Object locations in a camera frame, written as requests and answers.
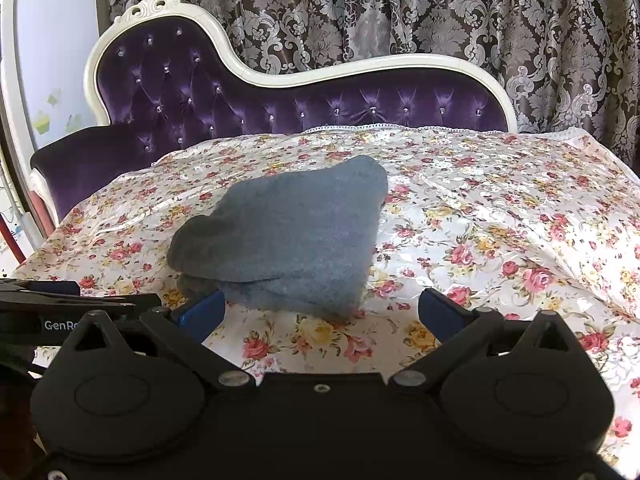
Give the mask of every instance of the white wall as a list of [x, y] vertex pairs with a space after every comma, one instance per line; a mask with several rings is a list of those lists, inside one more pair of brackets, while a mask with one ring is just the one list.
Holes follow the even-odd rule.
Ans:
[[82, 72], [98, 39], [96, 0], [15, 0], [14, 4], [18, 77], [37, 150], [95, 124], [82, 92]]

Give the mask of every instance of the purple velvet armrest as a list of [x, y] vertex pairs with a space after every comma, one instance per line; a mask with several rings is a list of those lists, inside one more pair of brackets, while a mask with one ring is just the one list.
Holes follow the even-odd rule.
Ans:
[[62, 220], [79, 200], [114, 178], [148, 168], [153, 160], [146, 160], [139, 144], [128, 124], [93, 126], [39, 149], [31, 157], [31, 167], [47, 181]]

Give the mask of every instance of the white carved wooden frame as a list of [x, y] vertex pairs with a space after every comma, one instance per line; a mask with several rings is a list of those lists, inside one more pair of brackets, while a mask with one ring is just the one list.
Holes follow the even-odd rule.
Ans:
[[[102, 54], [111, 42], [116, 40], [127, 29], [135, 27], [139, 23], [164, 16], [183, 16], [199, 24], [209, 36], [220, 59], [232, 74], [241, 80], [264, 88], [301, 86], [328, 79], [391, 68], [441, 68], [460, 72], [476, 79], [491, 92], [502, 107], [509, 133], [517, 133], [518, 131], [516, 114], [507, 92], [489, 73], [466, 60], [439, 54], [397, 54], [395, 56], [361, 59], [295, 74], [264, 74], [252, 70], [239, 59], [231, 47], [225, 29], [222, 28], [218, 20], [205, 9], [184, 3], [181, 0], [142, 0], [127, 9], [122, 16], [117, 17], [113, 25], [101, 35], [94, 45], [84, 67], [84, 95], [98, 125], [104, 126], [111, 123], [107, 109], [100, 97], [100, 92], [98, 92], [96, 79], [97, 68]], [[34, 190], [47, 204], [52, 220], [58, 225], [60, 219], [56, 213], [46, 182], [44, 182], [44, 178], [40, 173], [36, 171], [34, 173], [37, 174], [32, 174], [30, 179], [34, 184]]]

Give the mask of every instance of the floral bedspread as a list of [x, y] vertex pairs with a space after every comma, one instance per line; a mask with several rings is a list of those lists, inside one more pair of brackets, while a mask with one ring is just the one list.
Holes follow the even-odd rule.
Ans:
[[[391, 125], [203, 142], [127, 173], [78, 205], [14, 274], [76, 280], [87, 295], [183, 300], [166, 251], [239, 180], [370, 155], [389, 176], [370, 279], [347, 324], [228, 305], [205, 345], [256, 375], [388, 377], [437, 346], [418, 321], [434, 286], [507, 318], [559, 312], [616, 400], [603, 457], [640, 472], [640, 182], [585, 131], [549, 136]], [[40, 349], [41, 362], [54, 350]]]

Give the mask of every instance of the metal screw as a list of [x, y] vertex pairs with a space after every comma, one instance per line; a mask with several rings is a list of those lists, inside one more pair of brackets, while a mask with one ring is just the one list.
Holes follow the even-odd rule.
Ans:
[[400, 386], [420, 386], [426, 380], [427, 377], [418, 370], [401, 370], [394, 375], [394, 381]]
[[327, 394], [331, 391], [331, 386], [328, 384], [316, 384], [316, 386], [314, 386], [314, 391], [318, 394]]
[[169, 314], [171, 314], [171, 309], [167, 306], [155, 306], [151, 309], [151, 312], [155, 312], [161, 316], [169, 316]]
[[244, 386], [249, 382], [249, 380], [249, 374], [241, 372], [240, 370], [222, 372], [218, 377], [218, 382], [223, 386], [228, 386], [229, 388]]
[[47, 480], [68, 480], [66, 475], [62, 471], [49, 471], [47, 475]]

